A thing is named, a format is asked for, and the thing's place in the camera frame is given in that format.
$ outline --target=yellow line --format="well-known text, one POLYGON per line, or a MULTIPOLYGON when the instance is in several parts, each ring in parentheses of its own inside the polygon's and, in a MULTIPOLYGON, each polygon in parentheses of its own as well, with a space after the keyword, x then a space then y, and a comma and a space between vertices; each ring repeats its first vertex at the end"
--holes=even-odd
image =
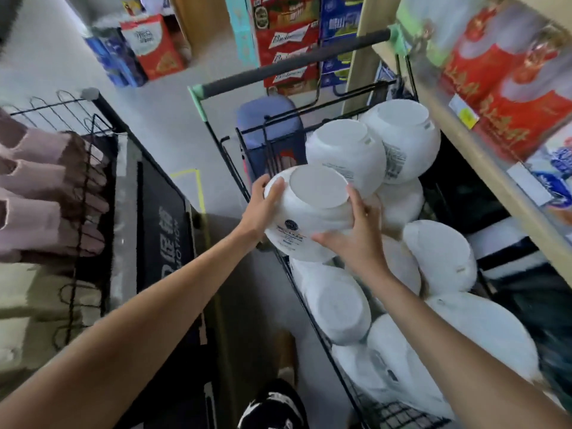
MULTIPOLYGON (((201 172, 198 169, 187 169, 187 170, 182 170, 180 172, 175 172, 172 173, 170 176, 172 179, 175 179, 176 177, 179 176, 183 176, 184 174, 189 174, 189 173, 194 173, 195 174, 195 180, 197 182, 197 195, 198 195, 198 208, 199 208, 199 212, 201 213, 202 219, 203 219, 203 229, 204 229, 204 235, 205 235, 205 245, 206 245, 206 249, 208 250, 211 247, 211 232, 209 230, 209 221, 208 221, 208 217, 206 215, 206 208, 205 208, 205 196, 203 193, 203 184, 201 182, 201 172)), ((238 411, 238 406, 236 404, 236 397, 234 392, 236 391, 235 389, 235 383, 234 383, 234 376, 232 373, 232 365, 231 362, 229 360, 229 351, 228 351, 228 347, 227 347, 227 343, 228 343, 228 339, 226 337, 226 328, 225 328, 225 322, 224 322, 224 315, 223 315, 223 308, 220 302, 220 296, 218 295, 218 293, 216 293, 213 296, 213 303, 214 303, 214 315, 216 317, 216 323, 218 325, 218 331, 221 337, 220 340, 220 351, 221 351, 221 358, 223 360, 223 365, 224 365, 224 371, 226 372, 226 380, 228 382, 228 389, 230 390, 230 401, 231 401, 231 414, 233 416, 233 421, 234 422, 238 422, 239 421, 239 411, 238 411)))

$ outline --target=forearm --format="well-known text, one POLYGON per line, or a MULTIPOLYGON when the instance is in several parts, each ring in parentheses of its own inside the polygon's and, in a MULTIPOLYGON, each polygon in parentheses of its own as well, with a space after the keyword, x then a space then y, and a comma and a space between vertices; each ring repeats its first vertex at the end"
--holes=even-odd
POLYGON ((417 352, 468 429, 570 428, 550 399, 439 317, 395 277, 366 283, 417 352))
POLYGON ((84 332, 0 404, 2 426, 112 427, 250 250, 251 239, 233 232, 84 332))

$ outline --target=black metal cart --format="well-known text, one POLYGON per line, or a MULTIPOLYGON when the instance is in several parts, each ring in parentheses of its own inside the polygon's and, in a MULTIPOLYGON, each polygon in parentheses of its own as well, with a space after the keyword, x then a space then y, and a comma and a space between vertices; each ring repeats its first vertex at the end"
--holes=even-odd
MULTIPOLYGON (((225 142, 230 141, 230 137, 226 136, 224 138, 219 138, 216 134, 214 129, 211 127, 210 122, 208 121, 208 117, 204 112, 204 109, 201 105, 201 101, 211 98, 213 96, 217 96, 219 94, 223 94, 234 90, 239 87, 243 87, 246 85, 250 85, 259 81, 262 81, 265 78, 272 77, 274 75, 283 74, 289 72, 294 69, 299 69, 304 66, 308 66, 312 63, 319 63, 328 58, 335 57, 339 54, 344 54, 346 52, 354 51, 356 49, 361 49, 373 45, 378 42, 385 42, 389 41, 392 35, 392 30, 383 29, 380 31, 376 31, 370 34, 367 34, 362 37, 356 37, 354 39, 346 39, 339 44, 328 46, 321 49, 316 49, 311 51, 307 54, 292 57, 276 64, 272 64, 269 66, 264 66, 258 69, 242 72, 240 74, 234 75, 232 77, 220 79, 213 83, 209 83, 206 85, 199 85, 189 88, 189 92, 192 96, 193 101, 197 107, 199 114, 201 115, 202 120, 205 122, 207 129, 209 130, 215 145, 217 146, 224 162, 232 174, 232 177, 236 181, 241 193, 243 194, 244 198, 249 201, 250 200, 250 192, 249 189, 241 178, 240 173, 238 172, 236 166, 234 165, 231 156, 229 155, 226 147, 225 142)), ((412 79, 411 76, 411 64, 408 62, 408 57, 406 59, 408 71, 410 73, 409 77, 412 79)), ((238 136, 241 150, 243 152, 243 159, 250 160, 250 155, 256 152, 260 153, 260 150, 264 153, 265 160, 268 165, 268 170, 271 176, 275 175, 278 172, 283 170, 280 159, 277 159, 276 153, 274 152, 274 148, 277 144, 282 141, 288 141, 291 139, 292 136, 299 136, 301 132, 306 135, 311 133, 312 131, 318 129, 320 126, 329 122, 333 119, 324 119, 322 122, 317 123, 312 126, 304 127, 301 131, 297 131, 293 134, 288 134, 286 136, 281 136, 278 138, 274 138, 271 141, 268 141, 268 136, 266 133, 266 129, 268 126, 272 124, 283 122, 293 117, 298 117, 304 114, 311 113, 313 111, 320 110, 325 107, 329 107, 335 104, 338 104, 343 101, 347 101, 356 97, 360 97, 365 94, 369 94, 379 90, 387 89, 388 85, 391 83, 397 82, 399 85, 397 89, 403 88, 403 78, 401 77, 401 72, 397 72, 397 78, 390 82, 388 81, 377 81, 370 85, 358 88, 356 90, 347 91, 344 93, 339 93, 338 91, 334 90, 334 94, 336 95, 336 99, 331 100, 330 102, 326 102, 324 104, 318 104, 319 98, 319 89, 316 96, 316 99, 308 104, 301 107, 297 107, 294 110, 287 111, 282 114, 268 116, 266 121, 263 125, 256 126, 246 130, 240 130, 236 128, 236 134, 238 136), (261 130, 264 135, 265 142, 257 149, 248 150, 245 143, 243 136, 245 134, 261 130)), ((414 98, 416 99, 415 93, 415 86, 413 86, 414 90, 414 98)), ((371 108, 374 104, 366 105, 361 108, 358 108, 355 111, 342 114, 337 116, 335 119, 339 118, 356 118, 358 115, 365 113, 369 108, 371 108)), ((331 346, 332 343, 330 340, 325 336, 325 334, 319 329, 318 325, 316 324, 315 319, 313 318, 310 310, 308 309, 304 297, 299 292, 292 275, 292 271, 290 269, 290 265, 288 263, 288 258, 284 257, 278 250, 274 249, 275 255, 279 260, 282 268, 287 275, 300 303, 304 307, 306 314, 310 318, 310 322, 312 324, 313 329, 315 330, 322 347, 324 348, 325 353, 327 354, 328 359, 330 360, 333 369, 336 372, 336 375, 340 379, 344 389, 346 390, 347 396, 349 397, 350 402, 353 405, 353 408, 357 414, 357 417, 360 420, 361 425, 364 428, 369 429, 376 429, 376 428, 388 428, 388 429, 398 429, 398 428, 411 428, 411 429, 434 429, 439 428, 447 425, 449 420, 443 420, 440 418, 436 418, 431 415, 427 415, 416 411, 402 403, 394 402, 394 403, 376 403, 368 398, 365 394, 363 394, 358 387, 356 387, 353 382, 351 382, 348 377, 345 375, 343 370, 338 366, 337 362, 333 358, 331 354, 331 346)))

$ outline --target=white price tag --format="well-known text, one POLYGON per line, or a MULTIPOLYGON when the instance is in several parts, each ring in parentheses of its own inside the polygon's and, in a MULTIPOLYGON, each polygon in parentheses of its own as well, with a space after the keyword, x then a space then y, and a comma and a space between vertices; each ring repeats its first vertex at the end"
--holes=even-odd
POLYGON ((530 197, 536 206, 547 204, 553 199, 552 194, 529 172, 521 162, 517 162, 507 170, 517 185, 530 197))
POLYGON ((479 115, 477 115, 458 94, 455 94, 449 102, 449 108, 455 112, 459 120, 461 120, 468 129, 473 129, 476 122, 480 119, 479 115))

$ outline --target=hand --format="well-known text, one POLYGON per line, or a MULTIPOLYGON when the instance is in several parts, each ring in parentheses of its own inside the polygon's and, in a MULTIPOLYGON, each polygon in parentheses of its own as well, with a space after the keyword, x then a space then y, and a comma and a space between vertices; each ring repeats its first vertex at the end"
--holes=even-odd
POLYGON ((348 185, 354 211, 354 228, 350 235, 338 231, 315 233, 312 240, 329 248, 362 279, 368 274, 391 274, 382 249, 378 208, 365 206, 358 191, 348 185))
POLYGON ((265 174, 252 184, 251 200, 243 213, 242 220, 235 229, 235 232, 249 238, 252 244, 251 249, 256 247, 256 244, 264 236, 264 230, 272 221, 276 204, 282 198, 282 193, 286 188, 286 182, 282 177, 279 177, 272 184, 268 197, 264 198, 264 187, 269 181, 270 176, 265 174))

